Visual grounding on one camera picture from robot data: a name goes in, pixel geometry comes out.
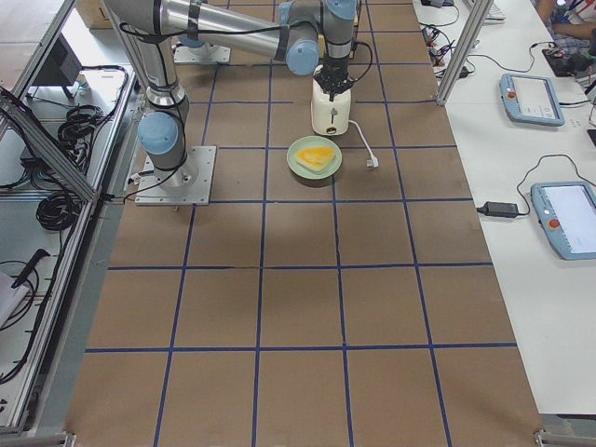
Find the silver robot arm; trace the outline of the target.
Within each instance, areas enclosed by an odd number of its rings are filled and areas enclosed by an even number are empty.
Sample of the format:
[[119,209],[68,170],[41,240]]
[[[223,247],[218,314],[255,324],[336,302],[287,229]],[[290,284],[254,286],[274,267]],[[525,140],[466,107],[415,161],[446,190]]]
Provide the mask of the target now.
[[345,85],[357,12],[352,1],[289,1],[280,6],[277,22],[204,1],[109,1],[106,6],[140,53],[149,112],[138,137],[158,185],[166,188],[191,184],[198,175],[186,143],[189,99],[177,76],[172,38],[281,61],[296,75],[313,75],[331,96]]
[[183,100],[169,44],[186,37],[280,61],[296,75],[311,75],[330,97],[350,90],[348,72],[357,4],[289,1],[278,21],[262,20],[204,1],[108,1],[123,34],[134,38],[148,79],[150,100],[169,107]]

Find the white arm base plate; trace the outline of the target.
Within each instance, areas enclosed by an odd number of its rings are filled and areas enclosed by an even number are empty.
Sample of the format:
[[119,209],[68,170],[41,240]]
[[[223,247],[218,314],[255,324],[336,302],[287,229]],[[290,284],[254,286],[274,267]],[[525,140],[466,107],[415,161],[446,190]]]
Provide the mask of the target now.
[[215,165],[215,146],[192,146],[187,150],[185,163],[172,175],[154,168],[149,156],[145,157],[144,170],[153,173],[142,176],[140,193],[133,199],[141,206],[208,205]]

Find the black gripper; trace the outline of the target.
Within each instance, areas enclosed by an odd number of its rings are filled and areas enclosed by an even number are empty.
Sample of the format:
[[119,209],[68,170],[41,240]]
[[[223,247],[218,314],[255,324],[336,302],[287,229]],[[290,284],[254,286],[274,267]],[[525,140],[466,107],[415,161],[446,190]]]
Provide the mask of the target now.
[[328,100],[345,92],[345,87],[350,86],[348,73],[349,57],[334,58],[326,54],[320,70],[320,85],[325,87]]

